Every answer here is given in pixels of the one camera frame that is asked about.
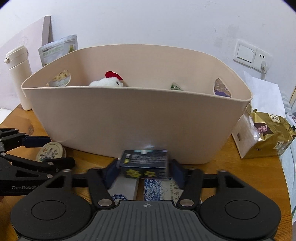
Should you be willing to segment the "cream insulated bottle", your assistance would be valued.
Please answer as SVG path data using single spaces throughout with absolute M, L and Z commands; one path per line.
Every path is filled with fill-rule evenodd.
M 14 83 L 17 96 L 20 100 L 23 110 L 31 110 L 31 104 L 24 95 L 21 88 L 23 82 L 31 75 L 31 67 L 28 60 L 29 52 L 25 46 L 19 46 L 6 53 L 4 63 L 7 65 L 9 75 Z

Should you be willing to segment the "white plush toy red bow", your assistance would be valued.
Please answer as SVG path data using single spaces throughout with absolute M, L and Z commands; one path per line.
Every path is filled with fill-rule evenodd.
M 89 84 L 90 87 L 96 87 L 96 86 L 103 86 L 103 87 L 123 87 L 123 78 L 118 75 L 117 73 L 113 71 L 107 71 L 105 73 L 105 77 L 93 81 Z

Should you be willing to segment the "white paper bag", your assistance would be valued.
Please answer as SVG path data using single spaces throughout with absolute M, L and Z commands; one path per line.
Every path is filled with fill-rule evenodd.
M 275 114 L 285 118 L 285 108 L 281 98 L 281 92 L 277 84 L 261 80 L 245 72 L 245 83 L 253 94 L 253 99 L 245 113 L 237 122 L 232 137 L 242 159 L 245 158 L 250 148 L 256 142 L 256 130 L 250 117 L 252 112 Z

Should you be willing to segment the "white box blue seal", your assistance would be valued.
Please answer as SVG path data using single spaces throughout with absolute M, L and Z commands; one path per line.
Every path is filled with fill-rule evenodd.
M 118 205 L 120 200 L 136 200 L 137 190 L 138 179 L 126 178 L 123 175 L 119 175 L 108 192 L 115 204 Z

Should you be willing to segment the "white wall switch socket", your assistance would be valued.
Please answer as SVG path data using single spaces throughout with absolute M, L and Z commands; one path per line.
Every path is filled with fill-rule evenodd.
M 258 71 L 262 70 L 262 62 L 266 63 L 267 68 L 273 63 L 271 54 L 240 39 L 237 39 L 233 60 Z

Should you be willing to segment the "gold foil snack bag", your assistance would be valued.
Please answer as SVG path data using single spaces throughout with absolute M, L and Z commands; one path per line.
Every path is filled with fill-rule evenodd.
M 257 136 L 245 158 L 280 156 L 295 139 L 295 130 L 281 116 L 255 111 L 250 117 Z

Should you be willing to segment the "black box yellow stars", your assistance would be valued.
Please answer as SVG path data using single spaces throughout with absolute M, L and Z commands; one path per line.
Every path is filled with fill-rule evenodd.
M 118 163 L 127 178 L 167 179 L 169 154 L 162 150 L 124 150 Z

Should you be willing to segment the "round decorated tin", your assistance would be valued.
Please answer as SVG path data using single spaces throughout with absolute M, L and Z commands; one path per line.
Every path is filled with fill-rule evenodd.
M 58 142 L 49 142 L 45 144 L 36 155 L 37 162 L 43 162 L 46 159 L 60 159 L 67 156 L 66 150 Z

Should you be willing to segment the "banana chips snack pouch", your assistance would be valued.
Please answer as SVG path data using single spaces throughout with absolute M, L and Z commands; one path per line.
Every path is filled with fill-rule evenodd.
M 78 50 L 77 35 L 69 35 L 60 40 L 50 42 L 38 49 L 42 66 L 46 66 L 54 60 Z M 64 87 L 70 82 L 70 72 L 68 70 L 60 71 L 46 86 Z

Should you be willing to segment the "blue white floral box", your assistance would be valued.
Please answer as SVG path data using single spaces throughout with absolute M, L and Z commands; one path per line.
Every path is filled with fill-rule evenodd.
M 183 190 L 178 187 L 173 179 L 146 179 L 144 181 L 144 201 L 172 200 L 177 203 L 182 192 Z

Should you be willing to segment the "beige plastic storage bin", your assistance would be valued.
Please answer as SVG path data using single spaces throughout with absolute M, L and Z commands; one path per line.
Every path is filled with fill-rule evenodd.
M 63 70 L 70 72 L 66 86 L 46 86 Z M 89 86 L 107 71 L 124 86 Z M 182 91 L 170 90 L 173 82 Z M 109 157 L 165 149 L 182 164 L 211 161 L 253 98 L 214 56 L 144 44 L 76 50 L 30 76 L 22 90 L 55 142 Z

